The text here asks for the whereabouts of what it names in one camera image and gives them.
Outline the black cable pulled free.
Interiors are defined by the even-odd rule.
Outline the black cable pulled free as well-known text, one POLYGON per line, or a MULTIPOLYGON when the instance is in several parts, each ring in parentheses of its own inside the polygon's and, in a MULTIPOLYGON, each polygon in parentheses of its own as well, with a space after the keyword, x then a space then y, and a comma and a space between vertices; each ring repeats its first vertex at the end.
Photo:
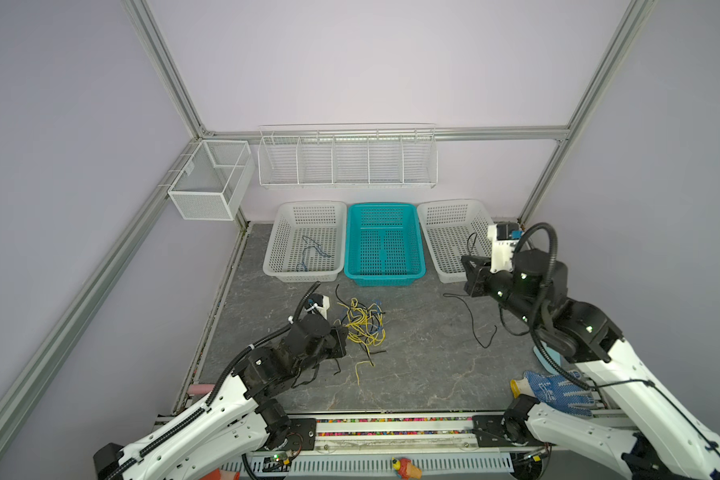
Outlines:
MULTIPOLYGON (((477 243, 477 233, 472 232, 467 236, 467 239, 466 239, 466 249, 467 249, 468 255, 471 255, 473 253, 473 248, 476 246, 476 243, 477 243)), ((495 336, 498 333, 498 327, 496 325, 494 325, 493 332, 491 333, 491 336, 490 336, 488 342, 487 343, 483 342, 477 335, 474 312, 472 311, 468 302, 465 300, 466 296, 462 295, 462 294, 456 294, 456 293, 443 293, 442 297, 446 298, 446 299, 457 300, 466 308, 467 313, 470 318, 471 333, 472 333, 474 340, 476 341, 476 343, 479 345, 479 347, 481 349, 483 349, 483 350, 489 349, 492 346, 493 340, 495 339, 495 336)))

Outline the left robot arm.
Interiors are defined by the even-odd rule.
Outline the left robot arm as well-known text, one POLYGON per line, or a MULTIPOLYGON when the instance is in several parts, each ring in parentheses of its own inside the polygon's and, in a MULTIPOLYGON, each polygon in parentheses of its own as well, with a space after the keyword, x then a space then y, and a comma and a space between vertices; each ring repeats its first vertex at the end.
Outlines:
POLYGON ((277 401, 299 377, 346 353, 348 330, 308 313, 246 346, 212 390, 171 421, 128 445, 94 455, 100 479, 200 479, 260 448, 282 446, 291 421, 277 401))

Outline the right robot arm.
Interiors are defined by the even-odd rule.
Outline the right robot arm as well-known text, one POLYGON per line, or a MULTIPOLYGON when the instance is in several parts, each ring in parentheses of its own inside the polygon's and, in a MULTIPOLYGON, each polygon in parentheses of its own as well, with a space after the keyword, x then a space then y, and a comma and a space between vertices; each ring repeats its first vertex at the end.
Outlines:
POLYGON ((665 389, 599 307, 569 297, 555 229, 542 222, 497 238, 505 230, 490 228, 490 256, 462 256, 465 292, 524 321, 542 356, 556 351, 580 372, 556 365, 565 381, 613 400, 636 427, 598 425, 521 394, 503 414, 505 438, 567 448, 627 479, 720 479, 720 435, 665 389))

